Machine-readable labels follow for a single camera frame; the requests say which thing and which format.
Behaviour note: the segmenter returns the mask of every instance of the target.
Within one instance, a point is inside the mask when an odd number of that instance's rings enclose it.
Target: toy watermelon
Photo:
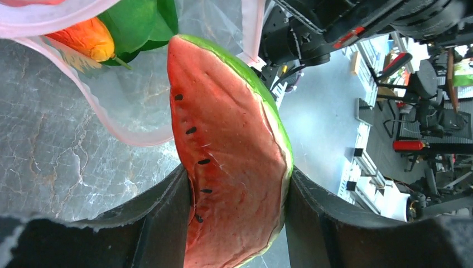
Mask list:
[[[283,227],[289,139],[268,89],[216,44],[174,36],[167,68],[192,195],[185,268],[238,267],[266,252]]]

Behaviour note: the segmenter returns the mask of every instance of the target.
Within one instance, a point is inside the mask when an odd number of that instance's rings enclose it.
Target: toy vegetable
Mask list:
[[[115,55],[115,43],[105,24],[97,17],[79,22],[61,31],[46,35],[97,62],[115,60],[127,69],[131,67]]]

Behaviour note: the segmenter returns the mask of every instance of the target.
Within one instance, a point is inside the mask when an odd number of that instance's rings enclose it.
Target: red cylinder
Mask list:
[[[426,147],[423,141],[394,141],[393,149],[395,151],[419,151]]]

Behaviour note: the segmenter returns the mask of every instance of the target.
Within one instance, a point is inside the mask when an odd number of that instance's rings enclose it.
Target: desk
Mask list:
[[[447,62],[447,93],[450,101],[452,102],[453,110],[458,112],[458,107],[460,106],[458,103],[458,89],[457,87],[453,86],[453,76],[454,76],[454,64],[453,59],[455,54],[453,53],[453,49],[448,50],[448,62]]]

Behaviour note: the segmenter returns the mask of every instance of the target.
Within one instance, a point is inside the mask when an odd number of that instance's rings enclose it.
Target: green stem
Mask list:
[[[127,68],[128,70],[131,70],[132,67],[130,65],[128,65],[126,62],[124,62],[123,60],[121,60],[119,57],[117,57],[116,55],[112,57],[112,60],[116,61],[118,64],[120,64],[121,66]]]

